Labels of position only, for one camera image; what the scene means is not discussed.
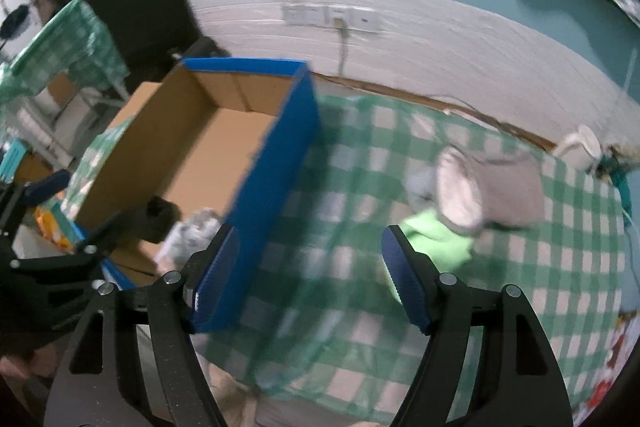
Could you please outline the white plastic bags pile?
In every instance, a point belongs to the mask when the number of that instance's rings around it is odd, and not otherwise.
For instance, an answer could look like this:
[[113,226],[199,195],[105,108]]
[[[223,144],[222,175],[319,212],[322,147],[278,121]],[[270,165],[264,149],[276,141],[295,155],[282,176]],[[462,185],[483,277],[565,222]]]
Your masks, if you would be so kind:
[[581,426],[597,406],[602,404],[606,395],[613,388],[616,379],[622,373],[638,339],[639,311],[620,314],[611,337],[610,349],[608,349],[604,365],[594,377],[590,396],[574,410],[575,426]]

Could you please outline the pink grey plastic bag bundle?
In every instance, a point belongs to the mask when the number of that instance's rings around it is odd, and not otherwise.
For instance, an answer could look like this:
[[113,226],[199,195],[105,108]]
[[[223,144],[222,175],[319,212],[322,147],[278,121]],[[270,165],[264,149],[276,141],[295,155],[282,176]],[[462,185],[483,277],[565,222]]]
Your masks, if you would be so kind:
[[164,275],[182,270],[194,254],[208,247],[221,225],[221,217],[212,208],[202,208],[177,221],[153,258],[156,272]]

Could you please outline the light green cloth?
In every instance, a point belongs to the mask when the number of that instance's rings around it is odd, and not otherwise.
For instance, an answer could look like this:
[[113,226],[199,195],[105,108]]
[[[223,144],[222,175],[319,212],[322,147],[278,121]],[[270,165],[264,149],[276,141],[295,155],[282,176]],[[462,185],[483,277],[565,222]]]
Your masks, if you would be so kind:
[[418,254],[429,257],[439,272],[457,272],[472,260],[475,237],[450,230],[438,219],[435,208],[427,208],[402,220],[399,228],[411,247]]

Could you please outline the grey plush slipper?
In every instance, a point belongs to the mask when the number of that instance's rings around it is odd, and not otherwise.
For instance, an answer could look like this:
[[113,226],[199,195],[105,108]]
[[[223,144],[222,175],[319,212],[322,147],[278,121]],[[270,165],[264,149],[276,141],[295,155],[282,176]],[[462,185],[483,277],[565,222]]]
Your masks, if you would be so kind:
[[491,155],[448,145],[435,162],[433,195],[438,219],[460,235],[487,225],[530,228],[544,219],[540,165],[526,150]]

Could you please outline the blue cardboard box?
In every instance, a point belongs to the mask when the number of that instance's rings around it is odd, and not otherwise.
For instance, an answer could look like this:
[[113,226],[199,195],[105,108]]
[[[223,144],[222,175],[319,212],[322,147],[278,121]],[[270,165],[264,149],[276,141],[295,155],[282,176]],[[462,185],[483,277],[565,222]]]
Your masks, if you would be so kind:
[[212,208],[238,233],[229,323],[309,147],[320,130],[306,63],[276,58],[187,58],[159,83],[143,83],[117,115],[128,124],[74,218],[89,232],[152,196],[183,216]]

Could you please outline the green checkered tablecloth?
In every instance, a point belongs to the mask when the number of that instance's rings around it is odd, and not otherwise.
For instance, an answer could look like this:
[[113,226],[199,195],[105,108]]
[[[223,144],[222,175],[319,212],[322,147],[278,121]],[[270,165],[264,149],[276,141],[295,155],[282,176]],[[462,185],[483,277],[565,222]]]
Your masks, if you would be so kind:
[[622,299],[620,194],[536,152],[544,214],[488,227],[471,258],[444,269],[413,246],[404,187],[448,144],[518,153],[523,144],[394,98],[325,96],[321,133],[248,291],[239,324],[203,340],[207,361],[275,398],[306,399],[389,423],[416,377],[428,330],[454,289],[521,289],[537,314],[571,405],[596,385]]

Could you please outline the teal plastic basket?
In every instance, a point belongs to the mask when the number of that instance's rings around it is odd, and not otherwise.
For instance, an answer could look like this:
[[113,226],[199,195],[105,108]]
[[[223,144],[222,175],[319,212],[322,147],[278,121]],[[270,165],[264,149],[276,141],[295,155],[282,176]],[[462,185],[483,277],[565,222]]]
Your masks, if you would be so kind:
[[608,146],[600,159],[597,172],[601,179],[607,179],[620,193],[623,210],[632,213],[631,191],[627,174],[634,170],[634,162],[615,145]]

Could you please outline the white wall socket strip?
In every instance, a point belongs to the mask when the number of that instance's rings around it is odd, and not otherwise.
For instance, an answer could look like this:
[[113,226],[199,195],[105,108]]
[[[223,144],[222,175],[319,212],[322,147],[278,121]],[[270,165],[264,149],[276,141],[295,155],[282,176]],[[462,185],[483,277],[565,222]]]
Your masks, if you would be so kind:
[[282,18],[288,25],[337,28],[379,32],[382,29],[380,14],[374,9],[337,4],[287,3],[281,6]]

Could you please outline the white electric kettle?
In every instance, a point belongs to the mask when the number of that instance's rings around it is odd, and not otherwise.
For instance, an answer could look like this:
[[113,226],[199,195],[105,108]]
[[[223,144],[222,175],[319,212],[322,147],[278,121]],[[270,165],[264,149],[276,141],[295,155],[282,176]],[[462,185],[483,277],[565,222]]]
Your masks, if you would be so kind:
[[566,162],[580,171],[592,171],[597,168],[602,157],[602,146],[597,135],[585,124],[564,136],[556,144],[551,155]]

